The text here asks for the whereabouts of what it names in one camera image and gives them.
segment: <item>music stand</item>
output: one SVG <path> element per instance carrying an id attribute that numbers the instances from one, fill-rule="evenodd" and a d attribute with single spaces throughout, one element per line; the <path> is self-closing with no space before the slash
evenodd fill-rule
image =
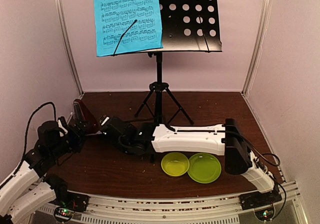
<path id="1" fill-rule="evenodd" d="M 163 52 L 221 52 L 220 26 L 217 0 L 159 0 L 162 21 L 163 48 L 146 50 L 149 57 L 156 56 L 157 81 L 149 85 L 150 92 L 134 115 L 138 117 L 144 106 L 148 108 L 156 123 L 163 122 L 162 92 L 166 91 L 178 107 L 170 123 L 181 111 L 194 124 L 187 112 L 162 82 Z M 147 101 L 156 93 L 154 114 Z"/>

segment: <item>sheet music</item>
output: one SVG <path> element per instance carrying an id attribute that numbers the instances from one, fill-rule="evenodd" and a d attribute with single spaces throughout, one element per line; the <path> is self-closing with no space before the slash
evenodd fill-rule
<path id="1" fill-rule="evenodd" d="M 94 0 L 97 56 L 163 48 L 159 0 Z"/>

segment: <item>wooden tabletop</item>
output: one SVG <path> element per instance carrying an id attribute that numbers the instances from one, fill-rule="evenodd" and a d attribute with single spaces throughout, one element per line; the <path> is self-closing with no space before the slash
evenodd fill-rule
<path id="1" fill-rule="evenodd" d="M 234 92 L 174 92 L 181 105 L 194 120 L 195 126 L 224 123 L 226 118 L 237 121 L 243 135 L 261 153 L 270 149 L 240 93 Z M 86 93 L 83 102 L 99 119 L 102 115 L 118 116 L 123 120 L 134 119 L 134 114 L 147 92 L 101 92 Z M 149 105 L 154 107 L 154 97 Z M 163 113 L 166 119 L 177 107 L 169 96 L 163 94 Z M 139 118 L 149 118 L 145 108 Z M 172 121 L 173 126 L 189 126 L 182 113 Z M 224 172 L 224 157 L 217 156 L 221 165 L 221 176 L 210 184 L 193 181 L 188 174 L 179 178 L 168 177 L 161 169 L 163 153 L 156 155 L 154 163 L 150 156 L 127 155 L 113 147 L 100 136 L 89 137 L 81 153 L 73 155 L 55 173 L 68 183 L 71 191 L 126 198 L 190 198 L 207 197 L 252 191 L 256 188 L 241 175 Z M 277 167 L 268 166 L 278 181 L 281 176 Z"/>

